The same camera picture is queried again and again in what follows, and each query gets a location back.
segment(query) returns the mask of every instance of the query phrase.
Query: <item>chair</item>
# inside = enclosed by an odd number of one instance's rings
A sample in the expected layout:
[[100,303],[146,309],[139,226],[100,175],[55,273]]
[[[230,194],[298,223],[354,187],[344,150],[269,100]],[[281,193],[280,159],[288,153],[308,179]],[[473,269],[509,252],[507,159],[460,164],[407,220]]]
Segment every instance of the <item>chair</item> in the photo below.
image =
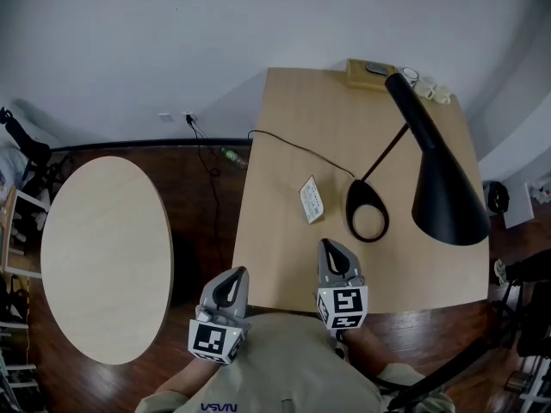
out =
[[[0,328],[27,330],[28,326],[0,323]],[[4,347],[3,340],[11,337],[9,332],[0,332],[0,408],[2,411],[45,411],[39,384],[34,379],[36,365],[20,363],[21,357],[12,352],[12,344]]]
[[2,212],[0,213],[0,233],[2,235],[2,243],[0,244],[0,273],[3,274],[7,272],[9,274],[16,274],[25,277],[41,279],[42,275],[39,273],[27,271],[25,269],[11,268],[10,266],[8,266],[11,224],[14,218],[15,204],[17,202],[17,199],[24,199],[27,202],[30,202],[33,205],[44,209],[46,213],[50,211],[50,206],[48,204],[41,202],[40,200],[37,200],[34,197],[23,193],[22,191],[19,191],[17,188],[12,187],[9,190],[8,198],[3,206]]

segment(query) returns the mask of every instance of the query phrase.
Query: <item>wooden table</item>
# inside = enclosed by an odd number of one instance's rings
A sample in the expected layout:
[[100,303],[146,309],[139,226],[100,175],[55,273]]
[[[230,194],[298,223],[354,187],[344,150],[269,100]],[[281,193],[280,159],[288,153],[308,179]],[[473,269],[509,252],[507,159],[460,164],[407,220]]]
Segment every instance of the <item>wooden table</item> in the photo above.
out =
[[78,350],[105,364],[140,356],[172,288],[169,222],[145,173],[120,157],[75,171],[50,209],[40,263],[52,314]]
[[[426,102],[436,126],[482,199],[480,173],[455,97]],[[404,125],[386,92],[350,89],[344,73],[269,69],[257,128],[305,146],[361,177]],[[488,241],[451,246],[426,236],[412,219],[421,151],[408,132],[369,184],[385,202],[388,233],[375,243],[353,238],[344,203],[351,176],[270,136],[256,133],[239,217],[233,267],[251,275],[249,303],[315,311],[318,243],[328,237],[356,253],[370,312],[411,311],[485,299]],[[314,175],[325,204],[309,225],[299,190]]]

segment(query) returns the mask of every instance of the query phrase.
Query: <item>wooden floor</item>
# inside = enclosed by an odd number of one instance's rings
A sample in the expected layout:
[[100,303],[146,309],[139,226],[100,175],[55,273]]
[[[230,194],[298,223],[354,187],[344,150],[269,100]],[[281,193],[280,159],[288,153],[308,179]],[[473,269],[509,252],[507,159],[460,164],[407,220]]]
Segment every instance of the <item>wooden floor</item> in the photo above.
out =
[[[248,149],[242,147],[237,150],[245,154]],[[209,167],[220,169],[220,177],[214,179],[214,183],[220,199],[222,264],[214,241],[214,198],[208,174],[197,157],[196,148],[81,151],[72,155],[75,160],[73,169],[107,155],[125,157],[136,163],[157,187],[178,240],[183,239],[195,248],[201,274],[199,286],[191,300],[170,309],[153,345],[137,360],[122,366],[106,366],[80,354],[54,322],[41,282],[33,280],[30,292],[30,360],[38,365],[40,385],[50,411],[133,411],[141,398],[153,393],[162,382],[190,361],[186,351],[189,320],[194,316],[202,285],[231,264],[245,185],[243,171],[221,157],[215,159],[206,150],[202,154]],[[502,221],[494,220],[491,257],[502,256],[506,261],[512,261],[551,248],[551,213],[542,215],[542,220],[536,219],[512,231],[505,231]],[[39,249],[40,246],[37,246],[28,252],[37,268]],[[183,262],[175,267],[185,269],[186,264]],[[489,291],[493,298],[503,293],[503,289],[495,285],[490,285]],[[368,324],[402,360],[422,373],[429,373],[484,332],[488,313],[487,302],[481,301],[432,311],[372,315],[368,317]],[[476,373],[452,386],[449,394],[455,400],[457,411],[511,411],[514,399],[499,388],[500,379],[509,372],[502,367]]]

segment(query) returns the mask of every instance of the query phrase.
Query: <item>person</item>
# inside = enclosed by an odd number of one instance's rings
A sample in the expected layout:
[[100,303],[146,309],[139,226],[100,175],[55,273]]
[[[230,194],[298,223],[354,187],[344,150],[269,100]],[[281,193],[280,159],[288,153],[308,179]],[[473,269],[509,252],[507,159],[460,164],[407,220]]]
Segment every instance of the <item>person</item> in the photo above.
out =
[[539,281],[551,279],[551,250],[543,250],[520,262],[505,265],[499,258],[493,272],[501,286],[513,281]]
[[[191,411],[384,412],[383,397],[366,377],[412,385],[424,376],[392,354],[363,325],[345,330],[350,362],[312,317],[270,313],[247,318],[247,339],[232,364],[193,359],[142,399],[137,413]],[[419,403],[417,413],[454,412],[445,394]]]

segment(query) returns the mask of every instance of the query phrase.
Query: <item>black desk lamp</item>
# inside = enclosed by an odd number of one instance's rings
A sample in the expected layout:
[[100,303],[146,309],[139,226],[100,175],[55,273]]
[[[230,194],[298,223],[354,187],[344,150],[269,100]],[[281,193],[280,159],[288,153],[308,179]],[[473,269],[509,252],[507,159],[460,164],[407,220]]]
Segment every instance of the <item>black desk lamp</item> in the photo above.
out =
[[[436,240],[454,245],[466,246],[484,240],[490,231],[485,208],[423,104],[399,73],[388,77],[385,86],[406,124],[361,181],[355,180],[350,185],[346,198],[346,220],[350,232],[363,242],[379,240],[387,232],[387,209],[365,180],[410,129],[423,152],[412,207],[412,217],[416,225]],[[377,208],[384,218],[383,229],[374,238],[360,236],[354,227],[354,213],[363,205]]]

